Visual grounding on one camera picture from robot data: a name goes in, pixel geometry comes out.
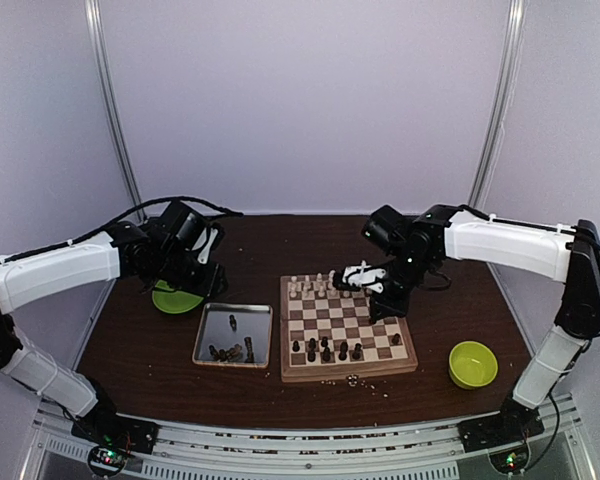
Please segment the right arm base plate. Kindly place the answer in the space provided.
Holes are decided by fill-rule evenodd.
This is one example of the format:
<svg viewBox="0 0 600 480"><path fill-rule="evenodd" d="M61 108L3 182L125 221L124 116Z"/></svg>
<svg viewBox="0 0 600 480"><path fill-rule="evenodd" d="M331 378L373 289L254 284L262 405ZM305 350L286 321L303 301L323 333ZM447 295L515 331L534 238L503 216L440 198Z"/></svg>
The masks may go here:
<svg viewBox="0 0 600 480"><path fill-rule="evenodd" d="M545 431L537 413L503 412L461 421L457 429L466 453L523 442Z"/></svg>

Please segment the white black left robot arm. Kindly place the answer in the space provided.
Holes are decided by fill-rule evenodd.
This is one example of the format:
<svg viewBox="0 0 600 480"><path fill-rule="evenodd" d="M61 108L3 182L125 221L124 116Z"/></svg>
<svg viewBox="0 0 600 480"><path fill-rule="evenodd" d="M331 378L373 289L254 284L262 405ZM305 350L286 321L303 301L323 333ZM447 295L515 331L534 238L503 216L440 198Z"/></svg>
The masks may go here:
<svg viewBox="0 0 600 480"><path fill-rule="evenodd" d="M17 254L0 256L0 373L39 396L84 418L103 444L124 433L118 415L96 383L59 364L17 331L12 315L43 298L98 282L136 277L152 290L164 281L177 291L212 299L228 288L224 268L213 261L225 230L220 221L234 211L214 206L213 215L195 210L199 199L163 197L158 216L140 223L125 211L77 237Z"/></svg>

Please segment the wooden chess board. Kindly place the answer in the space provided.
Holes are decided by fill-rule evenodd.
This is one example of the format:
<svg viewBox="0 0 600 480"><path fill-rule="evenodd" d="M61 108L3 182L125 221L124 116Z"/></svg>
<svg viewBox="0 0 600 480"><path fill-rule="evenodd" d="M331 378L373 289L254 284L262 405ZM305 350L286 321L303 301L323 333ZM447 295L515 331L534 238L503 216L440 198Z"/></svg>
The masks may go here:
<svg viewBox="0 0 600 480"><path fill-rule="evenodd" d="M335 382L357 376L371 378L415 371L418 359L404 318L389 317L376 324L369 321L370 295L367 291L332 290L328 274L298 277L295 295L289 292L291 276L280 278L281 380L285 383ZM399 345L392 337L401 336ZM321 339L329 339L331 359L321 361ZM316 360L307 361L308 341L316 339ZM292 344L300 344L298 352ZM349 346L347 359L338 360L339 345ZM353 360L356 343L362 344L361 360Z"/></svg>

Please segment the metal tray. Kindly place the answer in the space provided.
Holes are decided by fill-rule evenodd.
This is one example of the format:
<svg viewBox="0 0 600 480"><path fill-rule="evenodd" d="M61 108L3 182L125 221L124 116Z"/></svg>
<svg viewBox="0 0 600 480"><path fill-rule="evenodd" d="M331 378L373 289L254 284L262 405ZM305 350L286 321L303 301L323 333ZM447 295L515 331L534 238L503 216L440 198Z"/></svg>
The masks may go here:
<svg viewBox="0 0 600 480"><path fill-rule="evenodd" d="M270 305L209 303L201 314L198 334L192 352L192 362L199 366L266 369L269 366L273 330L273 308ZM237 331L230 328L229 316L237 320ZM227 349L251 337L255 363L224 363L211 359L208 346Z"/></svg>

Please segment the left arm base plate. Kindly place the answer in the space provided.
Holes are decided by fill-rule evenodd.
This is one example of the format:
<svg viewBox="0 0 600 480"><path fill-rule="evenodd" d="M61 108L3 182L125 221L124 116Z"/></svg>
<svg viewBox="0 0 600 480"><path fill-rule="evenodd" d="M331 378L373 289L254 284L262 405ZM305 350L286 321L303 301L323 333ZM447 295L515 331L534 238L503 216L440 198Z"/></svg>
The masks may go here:
<svg viewBox="0 0 600 480"><path fill-rule="evenodd" d="M71 434L117 452L151 454L158 436L155 422L94 410L85 417L72 417Z"/></svg>

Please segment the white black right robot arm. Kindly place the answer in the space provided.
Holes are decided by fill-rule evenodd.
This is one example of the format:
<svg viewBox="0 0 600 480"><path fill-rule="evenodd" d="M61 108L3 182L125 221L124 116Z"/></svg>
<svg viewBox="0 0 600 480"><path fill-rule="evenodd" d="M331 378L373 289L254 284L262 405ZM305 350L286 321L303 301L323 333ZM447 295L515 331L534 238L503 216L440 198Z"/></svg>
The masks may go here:
<svg viewBox="0 0 600 480"><path fill-rule="evenodd" d="M547 333L493 419L499 440L513 441L530 426L532 412L600 334L600 239L589 221L534 224L444 204L409 216L385 205L362 235L388 260L350 267L345 281L370 290L374 320L406 315L411 293L445 261L484 263L555 294Z"/></svg>

